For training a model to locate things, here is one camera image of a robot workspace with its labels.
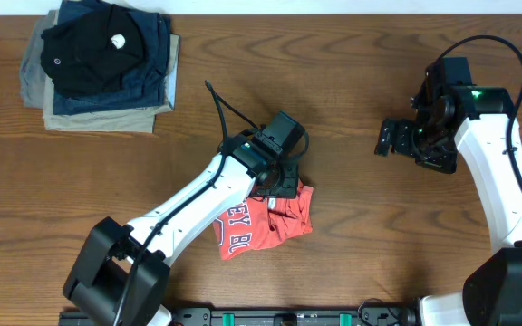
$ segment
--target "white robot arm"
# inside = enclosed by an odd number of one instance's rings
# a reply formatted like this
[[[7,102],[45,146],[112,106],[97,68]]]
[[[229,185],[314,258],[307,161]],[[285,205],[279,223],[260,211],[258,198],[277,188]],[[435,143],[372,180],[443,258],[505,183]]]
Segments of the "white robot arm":
[[[217,104],[226,104],[209,89]],[[222,119],[220,106],[217,108]],[[305,150],[290,156],[302,136]],[[167,202],[124,226],[109,217],[96,225],[76,259],[63,295],[97,325],[169,325],[171,314],[160,299],[169,269],[182,250],[216,217],[252,194],[295,197],[297,159],[308,146],[305,129],[283,112],[263,129],[224,137],[220,153],[208,167]],[[130,274],[112,257],[131,262]]]
[[[420,300],[422,326],[522,325],[522,145],[516,121],[522,87],[513,103],[507,90],[479,87],[466,58],[445,58],[478,35],[451,46],[426,70],[411,99],[416,120],[386,120],[375,153],[392,152],[442,173],[454,173],[457,154],[467,162],[487,217],[493,256],[465,282],[462,291]]]
[[[465,119],[455,136],[487,216],[493,254],[522,241],[522,193],[506,157],[507,125],[506,114],[484,114],[477,120]],[[512,139],[522,176],[518,123],[513,125]],[[422,298],[420,321],[422,326],[469,326],[462,291]]]

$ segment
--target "folded clothes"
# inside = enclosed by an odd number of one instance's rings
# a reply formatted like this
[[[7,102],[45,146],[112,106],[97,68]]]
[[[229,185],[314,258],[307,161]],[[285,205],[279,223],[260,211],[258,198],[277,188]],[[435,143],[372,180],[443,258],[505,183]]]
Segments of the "folded clothes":
[[[109,6],[99,0],[63,1],[58,23],[78,20],[85,14]],[[85,112],[122,110],[159,106],[164,103],[163,80],[170,57],[169,19],[157,13],[126,9],[139,27],[145,43],[145,61],[122,76],[122,89],[85,97],[53,97],[53,114],[74,115]]]
[[[273,248],[286,239],[311,233],[309,216],[314,189],[299,181],[295,198],[250,197],[213,223],[221,259],[249,250]]]
[[[144,61],[138,26],[117,5],[43,31],[41,63],[65,97],[114,92],[121,77]]]
[[[55,11],[51,10],[44,18],[40,18],[34,27],[29,43],[25,48],[24,58],[19,68],[21,96],[25,107],[44,107],[45,72],[40,64],[40,55],[44,48],[41,35],[43,30],[53,26]]]
[[[180,37],[177,35],[170,37],[169,64],[166,76],[163,78],[163,89],[165,90],[164,104],[145,108],[83,113],[72,116],[53,115],[53,83],[45,75],[39,64],[43,48],[43,40],[40,35],[43,30],[54,26],[57,23],[57,18],[57,11],[52,10],[35,25],[31,41],[25,49],[24,59],[21,64],[22,68],[20,69],[21,95],[24,103],[43,108],[46,130],[151,133],[154,127],[155,114],[174,110],[180,45]]]
[[[60,131],[132,131],[152,133],[155,114],[174,110],[177,87],[180,37],[170,37],[170,60],[163,88],[165,104],[147,108],[108,110],[75,115],[53,114],[53,83],[48,77],[44,87],[43,119],[46,130]]]

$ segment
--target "stack of folded clothes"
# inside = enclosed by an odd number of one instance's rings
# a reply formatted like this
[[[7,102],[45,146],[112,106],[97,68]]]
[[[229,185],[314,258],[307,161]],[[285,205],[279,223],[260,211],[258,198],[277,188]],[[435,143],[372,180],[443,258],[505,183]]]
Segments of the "stack of folded clothes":
[[[169,20],[99,0],[63,1],[40,20],[20,69],[45,128],[152,132],[174,109],[179,37]]]

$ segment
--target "wood grain surface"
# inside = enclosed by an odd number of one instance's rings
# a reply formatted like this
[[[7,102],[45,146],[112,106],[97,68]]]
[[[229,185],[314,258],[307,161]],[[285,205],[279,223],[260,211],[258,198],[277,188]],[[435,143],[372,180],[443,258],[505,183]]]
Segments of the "wood grain surface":
[[[490,257],[462,158],[446,176],[372,153],[384,118],[413,117],[409,98],[442,50],[473,34],[522,50],[522,15],[175,16],[177,109],[158,116],[154,135],[45,131],[19,97],[35,20],[0,17],[0,325],[56,324],[72,307],[62,286],[90,229],[144,214],[208,164],[221,136],[205,79],[258,123],[284,110],[307,128],[300,172],[315,187],[314,232],[225,262],[207,229],[174,264],[168,306],[407,300],[460,289]],[[485,41],[456,54],[475,82],[517,94],[511,51]],[[246,126],[226,116],[232,132]]]

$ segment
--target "white wall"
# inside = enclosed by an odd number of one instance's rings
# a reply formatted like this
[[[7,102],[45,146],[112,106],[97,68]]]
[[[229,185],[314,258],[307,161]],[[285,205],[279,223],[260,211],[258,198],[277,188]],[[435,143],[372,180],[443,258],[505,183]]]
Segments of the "white wall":
[[[111,0],[163,14],[522,14],[522,0]],[[0,14],[46,14],[60,0],[0,0]]]

